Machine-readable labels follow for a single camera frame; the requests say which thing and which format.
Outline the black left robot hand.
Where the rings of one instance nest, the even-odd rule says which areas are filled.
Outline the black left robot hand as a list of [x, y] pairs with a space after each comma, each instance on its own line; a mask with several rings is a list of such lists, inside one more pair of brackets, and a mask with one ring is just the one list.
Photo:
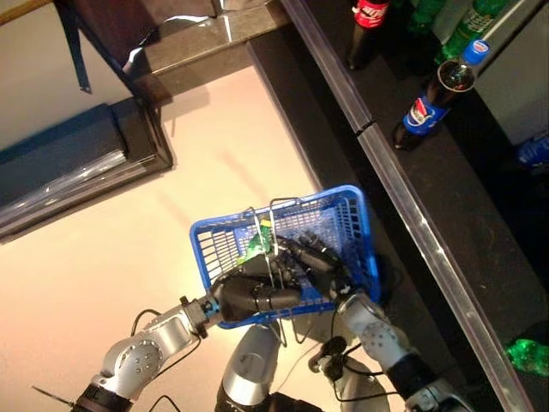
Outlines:
[[216, 280], [210, 293], [217, 300], [225, 322], [240, 322], [258, 313], [299, 306], [303, 292], [298, 283], [272, 282], [264, 274], [250, 275], [237, 270]]

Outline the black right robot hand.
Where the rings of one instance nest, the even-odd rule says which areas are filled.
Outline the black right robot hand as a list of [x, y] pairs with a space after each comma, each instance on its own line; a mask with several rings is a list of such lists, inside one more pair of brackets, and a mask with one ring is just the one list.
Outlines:
[[341, 302], [358, 290], [341, 257], [316, 233], [305, 231], [298, 239], [277, 235], [276, 241], [322, 297]]

